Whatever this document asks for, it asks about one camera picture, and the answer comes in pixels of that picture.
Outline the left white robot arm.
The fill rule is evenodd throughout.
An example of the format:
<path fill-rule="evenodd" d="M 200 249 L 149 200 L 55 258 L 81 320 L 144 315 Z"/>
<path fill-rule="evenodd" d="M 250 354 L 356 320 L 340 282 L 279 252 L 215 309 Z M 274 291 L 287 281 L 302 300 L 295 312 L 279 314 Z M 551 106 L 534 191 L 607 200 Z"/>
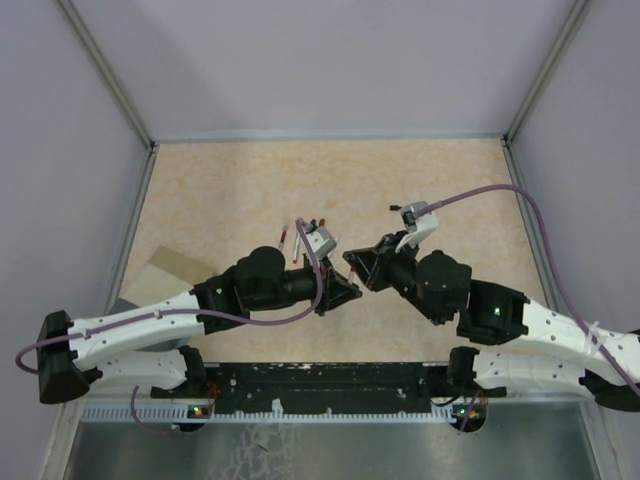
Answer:
<path fill-rule="evenodd" d="M 116 378 L 194 397 L 208 384 L 195 352 L 180 348 L 162 361 L 150 347 L 253 325 L 254 312 L 308 302 L 306 310 L 283 319 L 289 324 L 361 296 L 330 260 L 306 259 L 303 267 L 288 270 L 279 250 L 262 246 L 222 274 L 156 304 L 85 319 L 73 319 L 64 310 L 50 313 L 36 342 L 17 354 L 16 364 L 37 376 L 45 405 L 76 400 Z"/>

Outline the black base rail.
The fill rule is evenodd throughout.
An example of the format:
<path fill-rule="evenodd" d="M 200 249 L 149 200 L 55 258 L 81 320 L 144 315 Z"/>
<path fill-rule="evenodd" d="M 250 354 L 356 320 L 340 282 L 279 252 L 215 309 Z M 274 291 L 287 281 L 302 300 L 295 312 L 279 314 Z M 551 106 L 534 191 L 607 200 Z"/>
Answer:
<path fill-rule="evenodd" d="M 267 413 L 280 402 L 286 414 L 429 413 L 435 398 L 470 397 L 480 387 L 458 387 L 447 367 L 396 363 L 220 363 L 198 367 L 153 399 L 211 400 L 218 414 Z"/>

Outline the brown cardboard piece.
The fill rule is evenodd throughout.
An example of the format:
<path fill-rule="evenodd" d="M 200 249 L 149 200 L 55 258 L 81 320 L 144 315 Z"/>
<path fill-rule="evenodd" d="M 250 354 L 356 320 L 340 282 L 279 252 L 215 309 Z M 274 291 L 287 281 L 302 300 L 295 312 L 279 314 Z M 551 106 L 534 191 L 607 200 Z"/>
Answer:
<path fill-rule="evenodd" d="M 209 265 L 159 246 L 120 298 L 135 306 L 155 304 L 191 290 L 213 274 Z"/>

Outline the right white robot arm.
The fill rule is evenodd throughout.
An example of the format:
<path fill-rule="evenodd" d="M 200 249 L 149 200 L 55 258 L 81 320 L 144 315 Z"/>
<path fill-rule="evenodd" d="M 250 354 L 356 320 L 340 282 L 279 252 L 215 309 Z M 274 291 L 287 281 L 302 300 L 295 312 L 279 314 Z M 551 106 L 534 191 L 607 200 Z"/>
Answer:
<path fill-rule="evenodd" d="M 475 280 L 440 250 L 423 258 L 398 234 L 343 258 L 372 292 L 394 289 L 435 325 L 458 322 L 447 384 L 466 396 L 569 393 L 622 412 L 639 409 L 639 335 L 577 322 L 524 293 Z"/>

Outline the red capped white pen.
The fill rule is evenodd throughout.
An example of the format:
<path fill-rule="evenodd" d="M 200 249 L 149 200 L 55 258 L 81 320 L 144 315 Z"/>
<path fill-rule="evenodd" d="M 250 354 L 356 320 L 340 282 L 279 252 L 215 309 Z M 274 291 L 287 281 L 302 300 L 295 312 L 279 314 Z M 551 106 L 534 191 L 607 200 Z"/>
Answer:
<path fill-rule="evenodd" d="M 292 253 L 292 263 L 297 265 L 299 259 L 299 251 L 300 251 L 300 234 L 296 233 L 294 245 L 293 245 L 293 253 Z"/>

